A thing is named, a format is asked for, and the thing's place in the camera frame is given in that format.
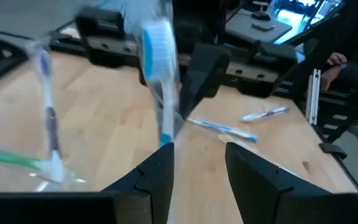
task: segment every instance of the toothbrush head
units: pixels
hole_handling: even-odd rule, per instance
[[[168,19],[146,22],[142,27],[144,76],[150,82],[174,76],[177,67],[176,43]]]
[[[252,114],[247,114],[245,116],[243,116],[241,118],[241,121],[245,121],[245,122],[251,122],[251,121],[255,121],[256,119],[261,118],[263,115],[265,115],[266,113],[252,113]]]
[[[45,76],[46,78],[49,78],[52,74],[50,69],[50,56],[49,53],[44,49],[39,51],[37,70],[42,76]]]

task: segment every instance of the desk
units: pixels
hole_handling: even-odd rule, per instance
[[[257,40],[264,42],[275,42],[284,34],[292,29],[285,23],[278,22],[274,19],[271,21],[260,21],[252,18],[251,12],[241,9],[233,18],[226,24],[226,32],[238,38],[244,39],[251,44]],[[264,26],[275,26],[269,31],[262,31],[252,27],[252,23],[262,24]]]
[[[88,142],[91,189],[101,190],[157,149],[149,90],[139,84],[134,68],[111,70],[72,55],[53,53],[52,57],[61,130]],[[11,149],[35,156],[45,154],[39,89],[28,63],[0,80],[0,145],[9,143]],[[255,124],[239,122],[246,113],[277,105],[289,106],[290,113]],[[319,137],[290,100],[261,100],[222,86],[191,116],[252,131],[260,139],[254,145],[258,150],[330,192],[356,191],[334,158],[321,152]],[[241,223],[227,177],[224,144],[216,134],[186,123],[177,149],[172,200],[178,223]]]

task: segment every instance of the floor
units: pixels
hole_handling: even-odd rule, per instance
[[[84,5],[104,4],[107,8],[120,8],[125,0],[0,0],[0,30],[21,34],[28,37],[40,37],[48,31],[60,27],[73,18],[73,15]],[[302,15],[282,10],[277,14],[277,19],[293,26],[293,29],[284,35],[277,43],[301,32],[306,19]],[[24,40],[0,35],[0,39],[11,41],[19,46],[24,45]],[[351,174],[358,181],[358,140],[346,133],[336,141],[347,153],[344,160]]]

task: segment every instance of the plastic bag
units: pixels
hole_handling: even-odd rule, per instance
[[[132,33],[137,41],[141,69],[154,99],[162,146],[172,142],[179,130],[175,127],[175,116],[178,114],[180,77],[172,26],[172,3],[163,0],[138,3],[138,16],[127,16],[134,8],[128,6],[126,19],[130,17],[131,23],[135,24]]]
[[[65,181],[57,189],[47,172],[46,150],[39,147],[16,149],[13,142],[0,142],[0,192],[48,192],[48,191],[86,191],[90,187],[87,161],[88,152],[85,140],[79,136],[63,135]],[[37,156],[24,154],[31,152]]]
[[[71,164],[71,167],[67,166],[69,158],[70,160],[74,160],[75,163],[82,161],[82,158],[87,158],[87,156],[84,155],[84,152],[86,151],[81,150],[81,148],[85,147],[86,144],[83,142],[81,142],[81,144],[75,143],[74,139],[79,140],[81,138],[73,138],[72,136],[69,137],[69,135],[64,136],[63,142],[62,135],[59,131],[58,116],[56,113],[53,95],[55,85],[52,81],[52,59],[48,53],[49,41],[50,37],[45,37],[40,40],[32,40],[26,44],[27,55],[34,65],[34,73],[39,80],[40,86],[42,86],[42,97],[38,99],[41,103],[36,103],[34,106],[39,108],[39,111],[43,114],[39,117],[39,120],[40,123],[42,123],[41,128],[43,130],[42,136],[44,144],[37,146],[39,148],[34,150],[38,151],[41,149],[41,151],[45,152],[45,155],[47,156],[29,157],[25,154],[12,151],[12,148],[8,145],[0,147],[0,149],[9,149],[8,151],[0,150],[0,157],[6,156],[7,158],[11,158],[13,161],[21,162],[19,164],[17,162],[9,163],[8,161],[3,163],[4,166],[21,167],[19,170],[24,170],[25,176],[36,177],[36,179],[41,180],[42,183],[38,184],[38,186],[34,189],[35,191],[86,190],[88,188],[88,182],[83,178],[77,177],[77,174],[70,170],[72,168]],[[78,151],[71,151],[73,149],[71,148],[73,145],[76,145],[76,149]],[[28,165],[29,163],[32,163],[33,165],[36,164],[36,166],[32,166],[32,170],[28,170],[29,166],[23,167],[23,164]],[[25,189],[29,190],[33,189],[33,187],[27,188],[26,186]]]

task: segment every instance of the toothbrush handle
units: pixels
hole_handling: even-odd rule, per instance
[[[287,107],[282,106],[279,108],[275,108],[274,110],[268,111],[264,117],[271,117],[279,114],[284,114],[288,111]]]
[[[230,134],[233,134],[233,135],[236,135],[236,136],[239,136],[239,137],[242,137],[248,141],[252,141],[252,142],[257,142],[257,137],[252,135],[252,134],[249,134],[249,133],[246,133],[245,131],[243,130],[238,130],[238,129],[230,129],[230,130],[227,130],[226,132],[230,133]]]
[[[173,137],[174,125],[174,98],[173,98],[173,80],[162,83],[162,132],[167,136]]]
[[[46,127],[47,127],[47,134],[48,134],[48,146],[50,152],[56,150],[60,157],[62,157],[60,151],[60,144],[59,144],[59,137],[58,137],[58,124],[56,119],[56,112],[53,108],[47,108],[46,114]]]
[[[243,116],[241,118],[242,121],[255,121],[257,119],[263,118],[264,116],[266,116],[267,113],[263,112],[263,113],[252,113],[252,114],[247,114],[245,116]]]

